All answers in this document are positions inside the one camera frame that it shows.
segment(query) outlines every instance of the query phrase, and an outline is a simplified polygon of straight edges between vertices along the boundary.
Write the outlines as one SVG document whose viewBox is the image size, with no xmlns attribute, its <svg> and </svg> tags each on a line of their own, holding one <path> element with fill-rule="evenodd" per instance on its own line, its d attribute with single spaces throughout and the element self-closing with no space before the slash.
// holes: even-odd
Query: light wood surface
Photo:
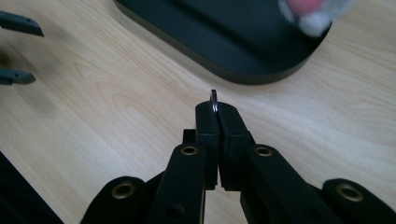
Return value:
<svg viewBox="0 0 396 224">
<path fill-rule="evenodd" d="M 238 108 L 255 140 L 317 187 L 358 182 L 396 209 L 396 1 L 358 0 L 297 73 L 261 86 L 220 79 L 124 16 L 111 0 L 3 0 L 45 38 L 0 31 L 0 149 L 65 223 L 122 175 L 168 163 L 194 107 Z M 206 194 L 205 223 L 246 223 L 238 193 Z"/>
</svg>

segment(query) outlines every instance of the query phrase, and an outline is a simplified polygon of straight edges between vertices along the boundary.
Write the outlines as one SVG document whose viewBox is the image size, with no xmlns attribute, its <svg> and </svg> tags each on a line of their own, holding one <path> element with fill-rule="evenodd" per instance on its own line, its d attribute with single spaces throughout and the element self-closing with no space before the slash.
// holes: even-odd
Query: rounded black platform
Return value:
<svg viewBox="0 0 396 224">
<path fill-rule="evenodd" d="M 257 85 L 299 69 L 327 32 L 304 35 L 277 0 L 115 0 L 118 8 L 213 74 Z"/>
</svg>

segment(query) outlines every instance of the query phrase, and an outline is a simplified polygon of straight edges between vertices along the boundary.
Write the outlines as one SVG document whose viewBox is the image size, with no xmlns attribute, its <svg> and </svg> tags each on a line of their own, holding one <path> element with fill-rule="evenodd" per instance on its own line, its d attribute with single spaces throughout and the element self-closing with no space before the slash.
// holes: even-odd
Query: black plastic base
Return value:
<svg viewBox="0 0 396 224">
<path fill-rule="evenodd" d="M 1 151 L 0 223 L 63 223 Z"/>
<path fill-rule="evenodd" d="M 264 84 L 299 69 L 321 43 L 290 24 L 277 0 L 115 0 L 143 27 L 215 75 Z"/>
</svg>

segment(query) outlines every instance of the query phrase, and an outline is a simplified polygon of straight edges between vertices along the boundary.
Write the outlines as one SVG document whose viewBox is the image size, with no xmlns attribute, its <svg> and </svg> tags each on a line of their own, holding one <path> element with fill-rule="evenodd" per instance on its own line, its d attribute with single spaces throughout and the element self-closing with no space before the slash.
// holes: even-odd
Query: wood grain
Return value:
<svg viewBox="0 0 396 224">
<path fill-rule="evenodd" d="M 0 86 L 0 149 L 65 223 L 79 223 L 113 178 L 161 172 L 211 89 L 308 183 L 347 178 L 396 209 L 394 0 L 358 0 L 301 70 L 262 86 L 210 74 L 112 1 L 0 8 L 45 34 L 1 31 L 0 64 L 37 81 Z M 206 198 L 205 223 L 246 223 L 237 193 Z"/>
</svg>

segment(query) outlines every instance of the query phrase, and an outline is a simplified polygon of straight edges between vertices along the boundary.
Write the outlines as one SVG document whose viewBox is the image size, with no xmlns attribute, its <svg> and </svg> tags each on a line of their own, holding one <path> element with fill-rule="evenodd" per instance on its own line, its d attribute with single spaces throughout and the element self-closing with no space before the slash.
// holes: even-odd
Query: pink object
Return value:
<svg viewBox="0 0 396 224">
<path fill-rule="evenodd" d="M 286 3 L 296 16 L 301 17 L 320 9 L 323 1 L 324 0 L 286 0 Z"/>
</svg>

